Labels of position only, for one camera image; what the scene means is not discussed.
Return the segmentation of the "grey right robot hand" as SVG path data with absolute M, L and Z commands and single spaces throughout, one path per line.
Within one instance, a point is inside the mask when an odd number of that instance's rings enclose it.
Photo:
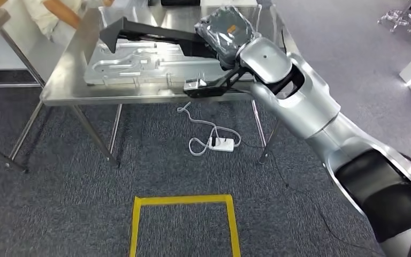
M 235 67 L 238 52 L 245 44 L 258 37 L 247 18 L 235 6 L 222 6 L 201 18 L 194 25 L 197 35 L 203 38 L 217 54 L 223 70 Z

